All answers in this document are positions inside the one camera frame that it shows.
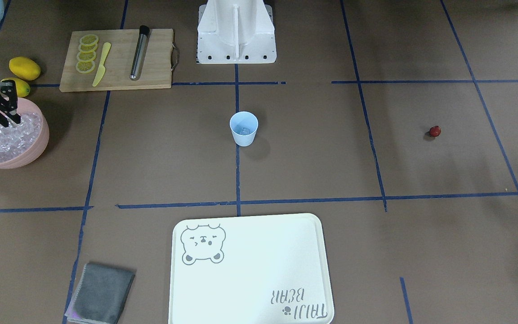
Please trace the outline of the clear ice cubes pile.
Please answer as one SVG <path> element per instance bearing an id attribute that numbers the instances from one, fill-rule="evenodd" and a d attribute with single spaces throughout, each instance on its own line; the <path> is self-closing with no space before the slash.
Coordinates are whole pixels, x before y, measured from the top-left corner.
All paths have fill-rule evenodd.
<path id="1" fill-rule="evenodd" d="M 21 115 L 21 123 L 9 121 L 8 127 L 0 124 L 0 163 L 25 153 L 39 137 L 42 119 L 37 113 Z"/>

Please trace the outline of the light blue plastic cup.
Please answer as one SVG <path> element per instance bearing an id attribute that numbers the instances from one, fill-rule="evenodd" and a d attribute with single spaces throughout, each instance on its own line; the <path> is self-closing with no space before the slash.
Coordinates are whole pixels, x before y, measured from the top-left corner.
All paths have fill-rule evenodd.
<path id="1" fill-rule="evenodd" d="M 241 111 L 230 118 L 229 126 L 235 143 L 239 146 L 249 146 L 255 139 L 259 121 L 253 113 Z"/>

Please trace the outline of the whole yellow lemon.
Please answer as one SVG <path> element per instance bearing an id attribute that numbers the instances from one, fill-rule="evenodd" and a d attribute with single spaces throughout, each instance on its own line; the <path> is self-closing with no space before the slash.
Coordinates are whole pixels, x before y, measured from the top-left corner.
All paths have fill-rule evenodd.
<path id="1" fill-rule="evenodd" d="M 31 87 L 26 81 L 15 77 L 4 78 L 1 80 L 1 82 L 9 81 L 13 81 L 15 83 L 16 94 L 19 98 L 26 98 L 28 95 L 30 95 Z"/>
<path id="2" fill-rule="evenodd" d="M 33 81 L 41 74 L 40 66 L 28 57 L 10 59 L 9 70 L 18 78 L 26 81 Z"/>

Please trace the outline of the pink bowl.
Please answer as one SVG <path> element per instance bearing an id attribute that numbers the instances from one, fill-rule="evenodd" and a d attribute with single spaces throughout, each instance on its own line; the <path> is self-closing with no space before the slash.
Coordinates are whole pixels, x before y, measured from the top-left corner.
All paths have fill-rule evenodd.
<path id="1" fill-rule="evenodd" d="M 39 107 L 34 102 L 25 98 L 19 98 L 17 112 L 20 116 L 25 113 L 37 113 L 37 115 L 39 115 L 42 119 L 41 134 L 35 140 L 35 143 L 25 153 L 22 153 L 20 156 L 12 158 L 6 162 L 1 162 L 0 169 L 13 169 L 26 166 L 27 164 L 39 158 L 49 143 L 49 124 L 41 112 L 41 109 L 39 109 Z"/>

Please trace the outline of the lemon slice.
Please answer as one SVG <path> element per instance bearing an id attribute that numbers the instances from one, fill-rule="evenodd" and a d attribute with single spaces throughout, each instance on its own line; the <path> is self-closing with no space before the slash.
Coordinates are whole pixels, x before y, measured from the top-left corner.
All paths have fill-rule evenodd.
<path id="1" fill-rule="evenodd" d="M 79 49 L 79 52 L 80 53 L 93 53 L 97 50 L 98 48 L 98 44 L 95 43 L 95 44 L 92 44 L 92 45 L 84 45 L 84 44 L 80 44 L 78 49 Z"/>
<path id="2" fill-rule="evenodd" d="M 79 39 L 79 43 L 82 46 L 93 46 L 99 41 L 99 36 L 95 34 L 86 34 Z"/>
<path id="3" fill-rule="evenodd" d="M 80 74 L 88 74 L 95 70 L 95 62 L 94 61 L 77 61 L 75 65 L 76 71 Z"/>
<path id="4" fill-rule="evenodd" d="M 92 62 L 95 60 L 96 57 L 96 51 L 91 51 L 87 53 L 78 52 L 76 56 L 78 62 Z"/>

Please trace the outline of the yellow plastic knife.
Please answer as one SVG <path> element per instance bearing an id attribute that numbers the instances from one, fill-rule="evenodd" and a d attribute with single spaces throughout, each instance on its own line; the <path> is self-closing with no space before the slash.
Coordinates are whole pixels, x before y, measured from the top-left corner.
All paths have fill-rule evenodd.
<path id="1" fill-rule="evenodd" d="M 98 84 L 101 82 L 101 80 L 103 79 L 103 76 L 106 73 L 105 62 L 107 60 L 111 47 L 112 47 L 112 44 L 110 42 L 103 43 L 101 55 L 99 57 L 99 64 L 97 66 L 97 71 L 96 71 L 94 80 L 92 82 L 92 87 L 98 86 Z"/>

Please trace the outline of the steel muddler black tip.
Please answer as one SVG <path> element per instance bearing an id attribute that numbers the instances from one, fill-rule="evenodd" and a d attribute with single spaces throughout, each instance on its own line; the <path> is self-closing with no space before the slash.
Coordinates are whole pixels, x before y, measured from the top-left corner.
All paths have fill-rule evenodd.
<path id="1" fill-rule="evenodd" d="M 138 29 L 138 41 L 136 43 L 134 59 L 132 60 L 132 68 L 129 75 L 129 79 L 132 81 L 137 81 L 140 79 L 144 56 L 147 51 L 149 34 L 150 27 L 146 25 L 140 25 L 140 28 Z"/>

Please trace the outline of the bamboo cutting board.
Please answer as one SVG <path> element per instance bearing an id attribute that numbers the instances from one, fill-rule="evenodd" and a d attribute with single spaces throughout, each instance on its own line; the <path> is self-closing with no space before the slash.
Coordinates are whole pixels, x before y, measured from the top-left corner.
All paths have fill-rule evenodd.
<path id="1" fill-rule="evenodd" d="M 99 37 L 97 57 L 99 63 L 103 43 L 111 43 L 105 62 L 106 73 L 97 86 L 93 86 L 96 71 L 82 74 L 76 71 L 80 38 L 87 34 Z M 130 78 L 132 63 L 138 41 L 138 29 L 73 31 L 60 80 L 61 92 L 106 91 L 106 90 L 154 90 L 171 87 L 171 68 L 174 53 L 172 29 L 150 29 L 146 52 L 138 80 Z"/>

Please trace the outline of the grey folded cloth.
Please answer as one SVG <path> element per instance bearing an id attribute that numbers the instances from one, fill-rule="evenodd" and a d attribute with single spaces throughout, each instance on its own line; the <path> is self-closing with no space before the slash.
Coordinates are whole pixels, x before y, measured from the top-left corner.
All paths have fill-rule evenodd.
<path id="1" fill-rule="evenodd" d="M 134 271 L 86 263 L 75 295 L 64 314 L 67 322 L 117 324 L 134 279 Z"/>

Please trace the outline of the cream bear serving tray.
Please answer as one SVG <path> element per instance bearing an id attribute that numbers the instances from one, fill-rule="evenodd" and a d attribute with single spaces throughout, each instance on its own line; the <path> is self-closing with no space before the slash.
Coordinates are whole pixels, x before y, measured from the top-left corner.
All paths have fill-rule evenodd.
<path id="1" fill-rule="evenodd" d="M 191 219 L 174 227 L 170 324 L 330 324 L 334 316 L 316 215 Z"/>

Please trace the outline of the red strawberry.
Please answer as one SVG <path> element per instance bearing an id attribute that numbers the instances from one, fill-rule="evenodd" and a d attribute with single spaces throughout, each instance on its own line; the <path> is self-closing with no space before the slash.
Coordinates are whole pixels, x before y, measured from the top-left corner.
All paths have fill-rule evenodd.
<path id="1" fill-rule="evenodd" d="M 429 129 L 430 137 L 436 138 L 436 137 L 440 136 L 441 133 L 442 133 L 442 130 L 441 130 L 440 126 L 433 126 Z"/>

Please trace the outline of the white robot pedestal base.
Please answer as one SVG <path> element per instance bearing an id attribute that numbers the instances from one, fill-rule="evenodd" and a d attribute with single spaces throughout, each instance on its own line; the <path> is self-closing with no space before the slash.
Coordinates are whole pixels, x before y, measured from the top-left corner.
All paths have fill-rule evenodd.
<path id="1" fill-rule="evenodd" d="M 276 61 L 273 10 L 263 0 L 208 0 L 199 7 L 197 33 L 199 64 Z"/>

